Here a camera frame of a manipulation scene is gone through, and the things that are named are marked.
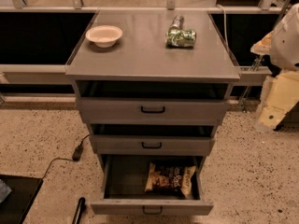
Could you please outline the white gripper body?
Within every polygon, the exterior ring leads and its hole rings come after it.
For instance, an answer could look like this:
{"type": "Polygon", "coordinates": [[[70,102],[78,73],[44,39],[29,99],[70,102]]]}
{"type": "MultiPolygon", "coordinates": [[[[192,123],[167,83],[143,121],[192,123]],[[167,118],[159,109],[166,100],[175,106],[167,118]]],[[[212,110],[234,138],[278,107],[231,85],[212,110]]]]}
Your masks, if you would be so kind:
{"type": "Polygon", "coordinates": [[[299,102],[299,73],[282,70],[276,77],[267,77],[260,100],[255,128],[266,133],[276,129],[299,102]]]}

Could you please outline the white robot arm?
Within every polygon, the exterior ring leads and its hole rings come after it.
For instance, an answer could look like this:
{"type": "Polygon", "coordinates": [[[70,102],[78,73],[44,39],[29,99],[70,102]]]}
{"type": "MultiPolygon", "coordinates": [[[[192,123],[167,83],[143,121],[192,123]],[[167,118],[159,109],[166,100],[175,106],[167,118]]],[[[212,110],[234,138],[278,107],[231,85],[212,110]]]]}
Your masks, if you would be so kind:
{"type": "Polygon", "coordinates": [[[255,128],[260,133],[276,129],[299,102],[299,4],[295,4],[263,39],[250,51],[268,55],[281,69],[263,83],[255,128]]]}

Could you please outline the black robot base panel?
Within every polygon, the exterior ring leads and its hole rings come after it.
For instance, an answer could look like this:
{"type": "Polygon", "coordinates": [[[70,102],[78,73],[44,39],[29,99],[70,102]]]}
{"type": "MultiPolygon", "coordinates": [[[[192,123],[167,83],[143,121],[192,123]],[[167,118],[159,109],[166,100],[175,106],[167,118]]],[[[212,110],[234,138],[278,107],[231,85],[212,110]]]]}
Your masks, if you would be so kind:
{"type": "Polygon", "coordinates": [[[0,204],[0,224],[22,224],[25,220],[43,180],[41,178],[0,175],[11,192],[0,204]]]}

